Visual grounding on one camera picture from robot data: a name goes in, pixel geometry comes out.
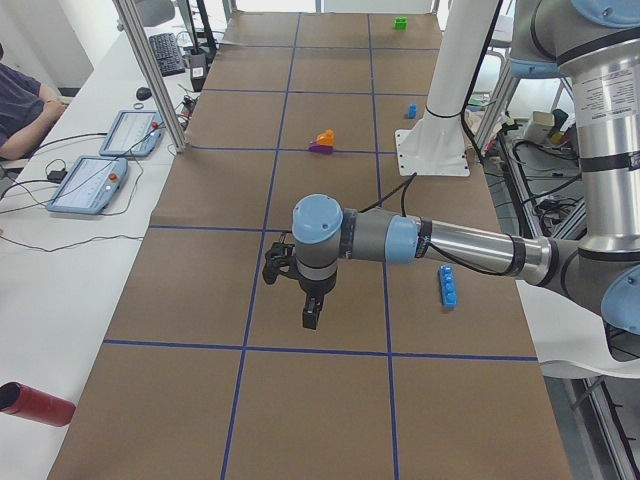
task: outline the blue and white device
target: blue and white device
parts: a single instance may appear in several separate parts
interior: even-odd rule
[[[121,110],[100,147],[100,155],[146,157],[160,140],[161,123],[156,111]]]
[[[47,210],[97,215],[122,185],[128,168],[124,157],[81,156],[47,202]]]

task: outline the green block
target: green block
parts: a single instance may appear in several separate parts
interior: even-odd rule
[[[396,30],[406,30],[407,29],[407,17],[396,17],[396,23],[393,28]]]

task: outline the computer mouse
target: computer mouse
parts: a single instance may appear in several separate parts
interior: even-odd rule
[[[151,90],[149,90],[147,87],[140,87],[138,90],[136,90],[136,98],[141,102],[150,97],[151,97]]]

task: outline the blue block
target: blue block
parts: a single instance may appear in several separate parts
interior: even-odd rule
[[[418,114],[418,105],[415,103],[410,103],[409,108],[407,109],[407,118],[416,118]]]
[[[438,268],[440,278],[440,296],[442,305],[446,308],[455,308],[458,304],[458,292],[456,291],[456,279],[453,276],[453,267],[448,263]]]

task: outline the dark blue shirt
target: dark blue shirt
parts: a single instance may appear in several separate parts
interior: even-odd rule
[[[0,63],[0,146],[42,113],[40,82]]]

